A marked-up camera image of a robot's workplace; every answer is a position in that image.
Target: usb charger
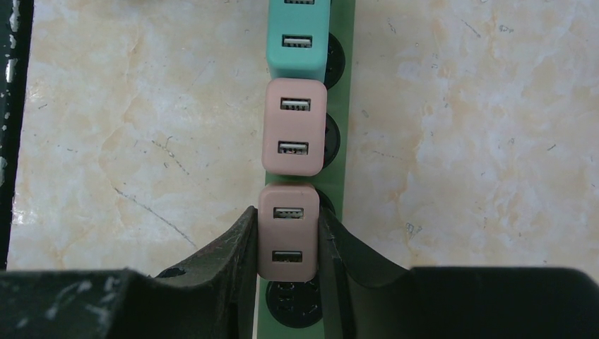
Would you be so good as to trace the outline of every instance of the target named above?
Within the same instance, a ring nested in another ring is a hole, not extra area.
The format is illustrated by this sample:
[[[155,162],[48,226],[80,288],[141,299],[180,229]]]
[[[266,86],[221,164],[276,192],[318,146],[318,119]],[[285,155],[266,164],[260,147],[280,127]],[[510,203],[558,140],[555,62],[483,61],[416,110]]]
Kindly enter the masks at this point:
[[[324,82],[331,0],[270,0],[266,61],[273,79]]]
[[[324,162],[326,88],[279,78],[266,88],[262,165],[273,174],[310,177]]]
[[[316,275],[320,198],[308,183],[272,183],[258,202],[258,274],[306,282]]]

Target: usb-a port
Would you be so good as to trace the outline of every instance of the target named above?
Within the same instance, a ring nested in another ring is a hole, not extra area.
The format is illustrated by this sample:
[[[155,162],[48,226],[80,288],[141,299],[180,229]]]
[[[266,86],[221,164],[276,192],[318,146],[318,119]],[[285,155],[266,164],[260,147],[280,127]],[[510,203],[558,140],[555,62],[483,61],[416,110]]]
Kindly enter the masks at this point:
[[[314,5],[314,0],[285,0],[286,4]]]
[[[304,219],[303,208],[275,207],[273,209],[274,219]]]
[[[283,35],[283,47],[312,48],[312,36]]]
[[[308,155],[308,143],[294,143],[292,141],[279,141],[279,153]]]
[[[309,111],[310,99],[295,99],[292,97],[281,98],[281,109],[287,111]]]
[[[278,263],[301,263],[302,251],[273,251],[273,261]]]

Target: socket holes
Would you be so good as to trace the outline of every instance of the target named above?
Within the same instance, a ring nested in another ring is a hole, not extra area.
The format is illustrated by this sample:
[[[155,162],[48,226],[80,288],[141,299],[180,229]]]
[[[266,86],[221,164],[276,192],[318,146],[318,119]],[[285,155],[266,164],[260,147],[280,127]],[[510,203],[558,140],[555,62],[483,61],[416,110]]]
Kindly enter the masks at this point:
[[[333,212],[333,215],[337,215],[337,213],[335,212],[335,206],[333,206],[333,201],[331,201],[323,191],[316,189],[316,192],[318,193],[320,198],[320,206],[322,208],[328,208],[329,210],[331,210],[331,212]]]
[[[284,326],[306,328],[314,325],[322,319],[318,275],[309,282],[269,282],[266,305],[273,318]]]
[[[343,46],[335,35],[328,34],[328,56],[326,58],[326,72],[324,74],[324,85],[326,89],[332,88],[343,75],[345,70],[345,53]]]
[[[326,127],[324,129],[324,162],[322,168],[329,166],[339,153],[341,147],[341,134],[339,126],[332,116],[326,114]]]

